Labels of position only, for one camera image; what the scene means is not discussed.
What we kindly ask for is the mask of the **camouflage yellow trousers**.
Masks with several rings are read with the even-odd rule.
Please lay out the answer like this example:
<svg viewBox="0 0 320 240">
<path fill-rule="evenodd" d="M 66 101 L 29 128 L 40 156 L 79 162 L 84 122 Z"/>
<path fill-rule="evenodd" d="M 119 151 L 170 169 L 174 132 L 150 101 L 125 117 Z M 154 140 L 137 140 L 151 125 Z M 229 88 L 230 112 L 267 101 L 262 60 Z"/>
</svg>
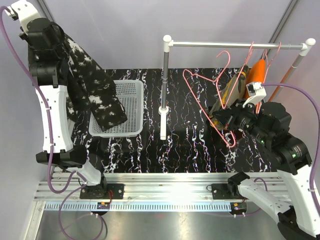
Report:
<svg viewBox="0 0 320 240">
<path fill-rule="evenodd" d="M 245 94 L 247 76 L 249 75 L 250 68 L 244 65 L 242 71 L 238 70 L 232 77 L 224 89 L 220 92 L 223 104 L 230 107 L 236 100 L 242 99 Z M 212 121 L 212 127 L 215 126 L 219 131 L 224 129 L 224 126 L 214 117 L 213 113 L 222 110 L 221 101 L 218 99 L 213 106 L 209 109 L 208 116 Z"/>
</svg>

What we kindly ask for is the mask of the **black white patterned trousers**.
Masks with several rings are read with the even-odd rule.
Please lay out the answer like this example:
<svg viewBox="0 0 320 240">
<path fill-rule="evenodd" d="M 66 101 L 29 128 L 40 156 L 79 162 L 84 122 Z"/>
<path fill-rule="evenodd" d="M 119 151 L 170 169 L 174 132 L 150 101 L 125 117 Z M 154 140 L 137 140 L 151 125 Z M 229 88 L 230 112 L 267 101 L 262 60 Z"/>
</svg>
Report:
<svg viewBox="0 0 320 240">
<path fill-rule="evenodd" d="M 70 70 L 67 117 L 76 122 L 81 112 L 90 111 L 103 131 L 125 123 L 128 117 L 117 97 L 114 80 L 68 35 L 64 40 L 64 52 Z"/>
</svg>

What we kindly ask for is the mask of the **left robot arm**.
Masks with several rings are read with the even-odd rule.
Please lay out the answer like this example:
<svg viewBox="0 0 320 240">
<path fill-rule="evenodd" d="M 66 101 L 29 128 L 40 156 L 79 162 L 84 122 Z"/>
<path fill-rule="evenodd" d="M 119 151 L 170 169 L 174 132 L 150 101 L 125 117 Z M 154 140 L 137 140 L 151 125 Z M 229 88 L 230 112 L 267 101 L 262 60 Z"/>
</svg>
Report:
<svg viewBox="0 0 320 240">
<path fill-rule="evenodd" d="M 41 107 L 43 147 L 36 154 L 39 164 L 53 166 L 83 179 L 82 199 L 108 196 L 106 178 L 87 159 L 83 145 L 73 145 L 67 120 L 67 85 L 71 77 L 65 50 L 65 33 L 47 18 L 36 18 L 20 35 L 29 46 L 29 73 Z"/>
</svg>

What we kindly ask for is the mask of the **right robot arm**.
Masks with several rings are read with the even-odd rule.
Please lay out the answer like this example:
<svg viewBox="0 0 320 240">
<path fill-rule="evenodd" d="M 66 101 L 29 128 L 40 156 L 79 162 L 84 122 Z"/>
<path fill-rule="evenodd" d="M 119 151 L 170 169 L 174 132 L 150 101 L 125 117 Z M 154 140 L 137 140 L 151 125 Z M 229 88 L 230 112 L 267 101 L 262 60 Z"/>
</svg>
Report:
<svg viewBox="0 0 320 240">
<path fill-rule="evenodd" d="M 242 130 L 258 143 L 282 178 L 291 202 L 274 197 L 258 186 L 246 173 L 239 172 L 227 180 L 232 198 L 248 199 L 267 213 L 287 240 L 318 240 L 320 214 L 311 188 L 312 160 L 305 143 L 290 134 L 291 115 L 276 102 L 262 105 L 259 113 L 253 104 L 237 100 L 231 107 L 212 115 L 227 130 Z"/>
</svg>

